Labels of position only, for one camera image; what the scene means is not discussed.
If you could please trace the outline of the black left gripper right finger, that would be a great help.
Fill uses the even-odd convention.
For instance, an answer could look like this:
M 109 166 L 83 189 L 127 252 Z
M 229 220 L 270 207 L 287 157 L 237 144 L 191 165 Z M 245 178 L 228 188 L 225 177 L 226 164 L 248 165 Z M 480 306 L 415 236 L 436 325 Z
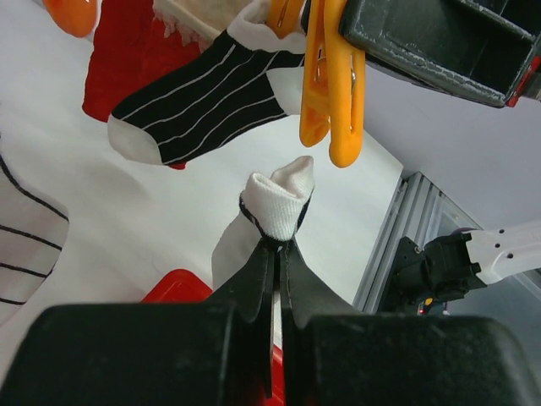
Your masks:
M 537 405 L 519 342 L 476 316 L 367 315 L 330 289 L 295 242 L 281 250 L 288 405 Z

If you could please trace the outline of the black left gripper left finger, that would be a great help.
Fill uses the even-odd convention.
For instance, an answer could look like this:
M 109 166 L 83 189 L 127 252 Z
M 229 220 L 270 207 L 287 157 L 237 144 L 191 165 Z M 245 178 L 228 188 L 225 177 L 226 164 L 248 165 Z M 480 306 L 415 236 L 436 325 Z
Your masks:
M 215 295 L 255 309 L 242 294 L 264 300 L 270 327 L 273 253 L 259 243 L 246 264 Z M 151 328 L 173 311 L 146 304 L 66 304 L 44 310 L 30 326 L 1 387 L 4 405 L 178 405 L 167 388 L 173 370 L 170 338 Z

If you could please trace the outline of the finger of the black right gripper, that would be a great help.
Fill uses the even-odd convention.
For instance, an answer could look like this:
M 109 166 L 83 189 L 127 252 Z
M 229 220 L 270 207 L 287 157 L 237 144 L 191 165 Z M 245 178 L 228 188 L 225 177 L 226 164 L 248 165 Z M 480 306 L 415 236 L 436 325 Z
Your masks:
M 536 0 L 349 1 L 339 31 L 415 85 L 497 108 L 540 99 Z

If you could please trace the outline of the black white striped sock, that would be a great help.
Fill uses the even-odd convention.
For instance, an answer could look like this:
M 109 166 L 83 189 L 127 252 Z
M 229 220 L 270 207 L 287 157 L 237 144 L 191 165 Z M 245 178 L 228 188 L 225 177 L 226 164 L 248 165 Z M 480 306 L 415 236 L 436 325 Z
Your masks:
M 217 290 L 239 271 L 261 239 L 272 244 L 294 239 L 313 192 L 311 156 L 300 156 L 269 176 L 250 174 L 238 197 L 238 214 L 212 252 L 212 288 Z
M 300 113 L 305 34 L 280 38 L 252 1 L 195 60 L 116 105 L 111 147 L 124 158 L 177 166 L 250 130 Z

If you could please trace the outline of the orange clothes peg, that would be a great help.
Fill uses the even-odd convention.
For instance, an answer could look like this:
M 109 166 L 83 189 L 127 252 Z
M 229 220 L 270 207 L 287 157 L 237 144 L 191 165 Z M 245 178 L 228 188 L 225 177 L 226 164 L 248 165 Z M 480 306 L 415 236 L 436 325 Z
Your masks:
M 295 30 L 304 0 L 271 0 L 266 23 L 273 30 Z
M 363 145 L 366 55 L 339 33 L 344 1 L 309 1 L 299 137 L 306 147 L 331 137 L 329 156 L 348 167 Z
M 54 23 L 65 33 L 83 38 L 92 33 L 98 18 L 96 0 L 43 0 Z

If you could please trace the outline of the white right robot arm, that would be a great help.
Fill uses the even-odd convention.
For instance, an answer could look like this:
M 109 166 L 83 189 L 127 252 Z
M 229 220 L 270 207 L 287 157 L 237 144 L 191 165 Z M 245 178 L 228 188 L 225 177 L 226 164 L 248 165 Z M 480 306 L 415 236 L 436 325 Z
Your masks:
M 540 97 L 540 4 L 537 1 L 350 1 L 339 25 L 387 74 L 488 107 Z M 383 261 L 366 272 L 355 304 L 397 310 L 433 298 L 457 300 L 540 265 L 540 226 L 466 231 L 420 248 L 405 217 L 385 227 Z

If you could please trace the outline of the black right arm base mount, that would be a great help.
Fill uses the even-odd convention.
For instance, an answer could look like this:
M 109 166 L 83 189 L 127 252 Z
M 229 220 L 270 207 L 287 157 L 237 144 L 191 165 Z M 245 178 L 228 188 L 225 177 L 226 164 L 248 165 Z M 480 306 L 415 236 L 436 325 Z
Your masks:
M 381 309 L 409 315 L 449 315 L 448 303 L 429 288 L 427 257 L 409 238 L 398 243 Z

